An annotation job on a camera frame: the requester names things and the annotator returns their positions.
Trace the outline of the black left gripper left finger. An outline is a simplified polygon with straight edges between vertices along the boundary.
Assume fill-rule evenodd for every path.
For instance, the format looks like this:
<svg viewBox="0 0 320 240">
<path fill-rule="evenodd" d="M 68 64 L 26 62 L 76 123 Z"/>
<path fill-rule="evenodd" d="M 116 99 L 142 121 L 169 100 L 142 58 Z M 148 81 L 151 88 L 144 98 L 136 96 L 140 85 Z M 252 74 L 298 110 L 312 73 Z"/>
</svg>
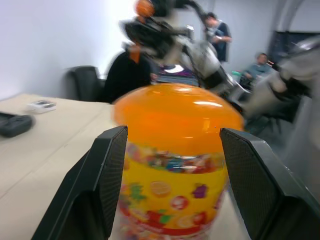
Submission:
<svg viewBox="0 0 320 240">
<path fill-rule="evenodd" d="M 108 240 L 122 185 L 127 126 L 101 133 L 67 172 L 31 240 Z"/>
</svg>

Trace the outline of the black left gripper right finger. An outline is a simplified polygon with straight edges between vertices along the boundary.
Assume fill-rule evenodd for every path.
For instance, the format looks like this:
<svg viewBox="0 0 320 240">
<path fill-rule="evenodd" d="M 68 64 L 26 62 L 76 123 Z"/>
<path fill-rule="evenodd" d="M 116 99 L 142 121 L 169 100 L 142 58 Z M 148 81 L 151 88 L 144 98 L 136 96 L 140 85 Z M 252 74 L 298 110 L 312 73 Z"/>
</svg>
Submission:
<svg viewBox="0 0 320 240">
<path fill-rule="evenodd" d="M 230 187 L 251 240 L 320 240 L 320 202 L 250 133 L 222 128 Z"/>
</svg>

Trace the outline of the clear lollipop jar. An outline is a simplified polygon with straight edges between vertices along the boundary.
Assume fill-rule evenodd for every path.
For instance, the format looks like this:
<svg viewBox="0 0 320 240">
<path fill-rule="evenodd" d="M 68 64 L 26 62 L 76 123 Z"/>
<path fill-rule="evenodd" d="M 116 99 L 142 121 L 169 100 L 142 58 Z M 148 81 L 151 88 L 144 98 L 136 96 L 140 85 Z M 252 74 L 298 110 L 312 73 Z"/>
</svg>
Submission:
<svg viewBox="0 0 320 240">
<path fill-rule="evenodd" d="M 227 178 L 223 152 L 179 155 L 128 142 L 118 200 L 123 240 L 209 240 Z"/>
</svg>

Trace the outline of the orange domed jar lid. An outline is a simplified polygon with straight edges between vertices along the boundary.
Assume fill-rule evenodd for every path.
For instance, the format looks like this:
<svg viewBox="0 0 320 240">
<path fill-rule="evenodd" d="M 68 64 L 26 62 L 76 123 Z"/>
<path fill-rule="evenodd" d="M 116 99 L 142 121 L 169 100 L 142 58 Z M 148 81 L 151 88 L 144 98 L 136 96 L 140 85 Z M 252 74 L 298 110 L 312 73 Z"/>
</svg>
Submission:
<svg viewBox="0 0 320 240">
<path fill-rule="evenodd" d="M 129 142 L 182 156 L 221 153 L 220 129 L 244 127 L 243 117 L 227 101 L 180 83 L 136 89 L 114 103 L 113 116 L 128 127 Z"/>
</svg>

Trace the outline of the stack of purple and white items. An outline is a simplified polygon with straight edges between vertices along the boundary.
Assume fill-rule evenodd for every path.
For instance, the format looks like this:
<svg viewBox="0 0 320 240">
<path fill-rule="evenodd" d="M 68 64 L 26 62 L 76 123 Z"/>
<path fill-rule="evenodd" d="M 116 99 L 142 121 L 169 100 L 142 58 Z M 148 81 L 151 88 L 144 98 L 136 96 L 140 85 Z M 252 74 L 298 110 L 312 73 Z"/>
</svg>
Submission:
<svg viewBox="0 0 320 240">
<path fill-rule="evenodd" d="M 156 81 L 158 83 L 180 83 L 199 86 L 195 74 L 179 64 L 160 65 Z"/>
</svg>

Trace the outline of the seated person in black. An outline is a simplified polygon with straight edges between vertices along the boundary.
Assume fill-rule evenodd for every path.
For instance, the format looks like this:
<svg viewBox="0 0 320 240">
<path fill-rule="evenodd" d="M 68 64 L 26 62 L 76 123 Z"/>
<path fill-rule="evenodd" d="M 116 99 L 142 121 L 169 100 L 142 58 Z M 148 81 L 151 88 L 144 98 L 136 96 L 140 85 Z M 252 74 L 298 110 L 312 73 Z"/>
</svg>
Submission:
<svg viewBox="0 0 320 240">
<path fill-rule="evenodd" d="M 100 100 L 111 104 L 135 89 L 151 85 L 158 73 L 159 67 L 151 59 L 142 54 L 136 63 L 124 51 L 109 68 Z"/>
</svg>

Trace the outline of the standing person, dark shirt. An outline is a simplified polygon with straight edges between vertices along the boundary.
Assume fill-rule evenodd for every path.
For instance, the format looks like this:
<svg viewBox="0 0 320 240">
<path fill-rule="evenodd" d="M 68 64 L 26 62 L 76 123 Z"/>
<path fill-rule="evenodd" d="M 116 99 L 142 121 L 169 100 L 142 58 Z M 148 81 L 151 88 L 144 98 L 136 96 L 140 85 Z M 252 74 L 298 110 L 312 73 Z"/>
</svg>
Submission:
<svg viewBox="0 0 320 240">
<path fill-rule="evenodd" d="M 217 59 L 221 64 L 228 61 L 228 45 L 232 41 L 228 25 L 218 19 L 213 12 L 206 15 L 206 26 L 210 35 L 210 42 L 215 48 Z"/>
</svg>

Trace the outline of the black office chair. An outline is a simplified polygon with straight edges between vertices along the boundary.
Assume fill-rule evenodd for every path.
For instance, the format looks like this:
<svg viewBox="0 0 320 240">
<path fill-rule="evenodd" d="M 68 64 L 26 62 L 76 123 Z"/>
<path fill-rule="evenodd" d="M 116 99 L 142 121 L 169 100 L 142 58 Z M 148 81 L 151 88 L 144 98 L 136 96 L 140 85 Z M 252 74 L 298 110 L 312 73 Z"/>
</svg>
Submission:
<svg viewBox="0 0 320 240">
<path fill-rule="evenodd" d="M 68 71 L 74 80 L 77 97 L 83 102 L 101 102 L 103 81 L 98 77 L 97 68 L 92 65 L 72 67 Z"/>
</svg>

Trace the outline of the small white box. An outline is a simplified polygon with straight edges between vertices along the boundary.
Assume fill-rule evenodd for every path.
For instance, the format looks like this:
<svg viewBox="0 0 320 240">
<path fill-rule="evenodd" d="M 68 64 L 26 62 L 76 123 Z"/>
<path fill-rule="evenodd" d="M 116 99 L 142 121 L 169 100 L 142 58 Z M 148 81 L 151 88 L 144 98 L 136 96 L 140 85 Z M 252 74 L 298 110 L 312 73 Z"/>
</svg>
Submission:
<svg viewBox="0 0 320 240">
<path fill-rule="evenodd" d="M 54 111 L 56 103 L 48 100 L 38 100 L 27 104 L 27 111 L 33 114 L 43 114 Z"/>
</svg>

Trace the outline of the dark grey zip case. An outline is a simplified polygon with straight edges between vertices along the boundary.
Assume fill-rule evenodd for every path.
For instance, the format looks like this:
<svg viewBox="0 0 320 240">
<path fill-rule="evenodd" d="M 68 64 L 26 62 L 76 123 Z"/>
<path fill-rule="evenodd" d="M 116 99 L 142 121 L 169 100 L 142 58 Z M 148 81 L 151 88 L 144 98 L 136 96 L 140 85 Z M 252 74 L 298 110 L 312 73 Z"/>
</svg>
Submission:
<svg viewBox="0 0 320 240">
<path fill-rule="evenodd" d="M 18 115 L 0 111 L 0 136 L 13 138 L 28 132 L 35 124 L 31 115 Z"/>
</svg>

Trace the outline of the seated person, grey shirt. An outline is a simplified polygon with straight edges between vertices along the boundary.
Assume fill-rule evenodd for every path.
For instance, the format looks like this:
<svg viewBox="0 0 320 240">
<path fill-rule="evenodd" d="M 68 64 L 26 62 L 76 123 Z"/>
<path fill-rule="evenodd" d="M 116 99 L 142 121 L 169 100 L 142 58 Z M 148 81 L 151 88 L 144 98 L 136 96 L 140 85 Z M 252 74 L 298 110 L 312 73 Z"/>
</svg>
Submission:
<svg viewBox="0 0 320 240">
<path fill-rule="evenodd" d="M 268 56 L 261 52 L 256 57 L 256 62 L 250 65 L 246 70 L 241 74 L 242 77 L 249 80 L 255 80 L 257 77 L 270 72 L 272 67 L 268 65 Z"/>
</svg>

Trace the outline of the dark wall panel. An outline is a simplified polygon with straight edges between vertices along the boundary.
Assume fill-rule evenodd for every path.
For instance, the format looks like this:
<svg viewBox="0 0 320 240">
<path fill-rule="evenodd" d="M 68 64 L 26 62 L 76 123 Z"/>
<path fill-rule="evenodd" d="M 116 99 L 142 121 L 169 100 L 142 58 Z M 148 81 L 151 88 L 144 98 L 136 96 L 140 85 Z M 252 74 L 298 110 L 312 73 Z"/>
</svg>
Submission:
<svg viewBox="0 0 320 240">
<path fill-rule="evenodd" d="M 320 32 L 274 31 L 267 50 L 268 60 L 278 63 L 298 42 L 313 36 L 320 36 Z"/>
</svg>

